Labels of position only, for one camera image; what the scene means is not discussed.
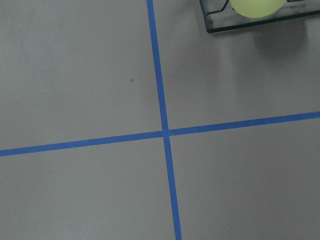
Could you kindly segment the yellow plastic cup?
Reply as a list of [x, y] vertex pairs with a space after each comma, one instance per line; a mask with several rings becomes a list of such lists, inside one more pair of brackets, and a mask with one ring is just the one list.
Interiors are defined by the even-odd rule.
[[230, 0], [232, 8], [247, 18], [263, 18], [278, 11], [286, 0]]

